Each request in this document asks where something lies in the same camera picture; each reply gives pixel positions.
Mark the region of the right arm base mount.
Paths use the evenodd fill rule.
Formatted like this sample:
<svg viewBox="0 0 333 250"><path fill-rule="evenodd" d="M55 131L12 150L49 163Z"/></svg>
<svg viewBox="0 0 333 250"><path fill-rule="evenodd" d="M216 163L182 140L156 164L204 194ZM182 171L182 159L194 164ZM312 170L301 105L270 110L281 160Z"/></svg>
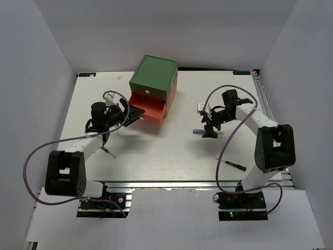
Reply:
<svg viewBox="0 0 333 250"><path fill-rule="evenodd" d="M219 191L213 195L218 205L219 221L261 221L268 219L266 202L261 188L245 192L241 183L234 190L224 189L221 182Z"/></svg>

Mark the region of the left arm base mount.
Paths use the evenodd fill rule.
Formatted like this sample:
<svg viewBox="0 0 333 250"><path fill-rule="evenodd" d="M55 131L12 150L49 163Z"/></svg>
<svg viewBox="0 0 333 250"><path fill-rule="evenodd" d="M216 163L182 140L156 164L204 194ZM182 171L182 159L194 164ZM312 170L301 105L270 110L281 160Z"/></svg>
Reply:
<svg viewBox="0 0 333 250"><path fill-rule="evenodd" d="M125 218L130 211L133 189L104 187L100 198L79 202L78 218Z"/></svg>

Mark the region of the yellow bottom drawer box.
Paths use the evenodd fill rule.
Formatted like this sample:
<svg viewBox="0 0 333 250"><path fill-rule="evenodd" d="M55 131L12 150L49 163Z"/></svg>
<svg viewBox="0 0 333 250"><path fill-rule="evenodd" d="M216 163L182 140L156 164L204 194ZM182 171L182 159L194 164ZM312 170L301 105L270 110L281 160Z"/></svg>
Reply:
<svg viewBox="0 0 333 250"><path fill-rule="evenodd" d="M164 113L164 118L166 118L168 116L168 113L170 111L170 108L171 108L171 105L172 105L172 102L174 100L174 96L175 96L175 93L176 93L176 90L174 90L170 96L168 97L168 100L166 102L166 109L165 109L165 113Z"/></svg>

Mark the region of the orange drawer box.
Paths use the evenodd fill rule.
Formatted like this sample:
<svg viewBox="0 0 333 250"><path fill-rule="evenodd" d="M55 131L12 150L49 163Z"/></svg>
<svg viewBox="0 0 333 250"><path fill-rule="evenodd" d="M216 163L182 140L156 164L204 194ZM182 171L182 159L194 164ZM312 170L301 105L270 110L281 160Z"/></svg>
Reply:
<svg viewBox="0 0 333 250"><path fill-rule="evenodd" d="M174 90L177 90L177 78L178 74L176 74L171 85L168 97ZM129 104L145 110L145 113L140 116L140 119L144 122L161 125L164 119L167 100L164 101L132 92Z"/></svg>

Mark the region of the green top drawer box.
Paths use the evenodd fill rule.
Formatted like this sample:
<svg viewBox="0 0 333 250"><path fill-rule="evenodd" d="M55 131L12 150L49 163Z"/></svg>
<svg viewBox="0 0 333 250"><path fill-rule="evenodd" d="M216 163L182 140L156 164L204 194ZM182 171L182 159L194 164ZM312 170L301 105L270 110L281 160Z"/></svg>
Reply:
<svg viewBox="0 0 333 250"><path fill-rule="evenodd" d="M129 81L131 92L165 101L177 71L177 61L144 55Z"/></svg>

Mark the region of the blue red screwdriver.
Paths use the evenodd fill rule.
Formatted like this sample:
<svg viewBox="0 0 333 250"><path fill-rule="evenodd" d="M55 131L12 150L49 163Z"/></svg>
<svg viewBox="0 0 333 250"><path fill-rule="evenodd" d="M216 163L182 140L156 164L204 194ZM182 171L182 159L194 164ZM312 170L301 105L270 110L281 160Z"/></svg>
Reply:
<svg viewBox="0 0 333 250"><path fill-rule="evenodd" d="M203 135L205 134L205 130L200 130L200 129L193 129L193 134L196 134L196 135Z"/></svg>

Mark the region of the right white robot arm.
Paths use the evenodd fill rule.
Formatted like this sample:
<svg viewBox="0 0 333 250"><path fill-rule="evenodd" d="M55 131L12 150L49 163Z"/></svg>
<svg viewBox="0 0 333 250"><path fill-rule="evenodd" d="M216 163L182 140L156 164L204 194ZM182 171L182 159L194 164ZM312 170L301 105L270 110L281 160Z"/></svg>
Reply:
<svg viewBox="0 0 333 250"><path fill-rule="evenodd" d="M204 123L202 137L218 138L221 126L234 120L239 120L256 136L254 166L233 192L236 204L246 208L254 201L253 193L268 186L274 175L296 163L293 128L289 124L279 124L262 113L254 96L238 97L236 87L224 92L222 99L222 107L211 108L208 102L197 105L197 112Z"/></svg>

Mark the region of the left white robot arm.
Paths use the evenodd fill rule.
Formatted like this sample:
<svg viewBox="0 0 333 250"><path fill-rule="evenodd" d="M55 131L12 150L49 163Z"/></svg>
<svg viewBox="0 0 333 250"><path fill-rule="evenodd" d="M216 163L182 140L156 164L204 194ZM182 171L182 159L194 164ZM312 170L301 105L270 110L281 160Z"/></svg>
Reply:
<svg viewBox="0 0 333 250"><path fill-rule="evenodd" d="M99 208L106 207L110 195L103 191L104 184L88 180L85 162L97 150L104 147L112 127L129 126L140 118L145 110L129 105L120 99L118 104L96 102L91 105L91 119L85 126L86 137L62 151L52 151L48 158L45 192L48 195L87 197Z"/></svg>

